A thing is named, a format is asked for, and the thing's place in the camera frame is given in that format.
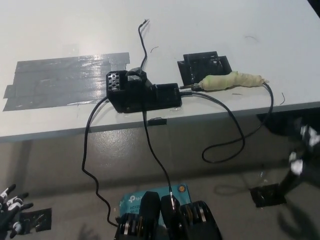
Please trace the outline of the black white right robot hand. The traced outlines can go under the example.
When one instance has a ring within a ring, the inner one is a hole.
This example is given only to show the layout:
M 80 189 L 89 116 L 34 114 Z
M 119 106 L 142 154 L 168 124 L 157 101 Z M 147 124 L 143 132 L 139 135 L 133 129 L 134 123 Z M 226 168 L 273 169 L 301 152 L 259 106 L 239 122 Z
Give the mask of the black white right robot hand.
M 292 126 L 293 136 L 302 144 L 302 150 L 294 149 L 288 157 L 290 171 L 295 176 L 313 174 L 310 169 L 320 157 L 320 133 L 309 124 L 304 124 L 301 118 L 294 121 Z

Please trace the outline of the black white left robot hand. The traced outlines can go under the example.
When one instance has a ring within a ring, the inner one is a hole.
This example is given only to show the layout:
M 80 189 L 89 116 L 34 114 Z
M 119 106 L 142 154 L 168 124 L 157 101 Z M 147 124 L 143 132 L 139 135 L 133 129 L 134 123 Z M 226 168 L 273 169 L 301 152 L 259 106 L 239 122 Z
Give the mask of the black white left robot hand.
M 21 193 L 9 199 L 9 195 L 15 190 L 16 184 L 12 184 L 0 193 L 0 239 L 5 240 L 8 233 L 12 239 L 20 235 L 25 226 L 21 220 L 21 213 L 34 206 L 32 202 L 24 203 L 29 196 L 28 192 Z

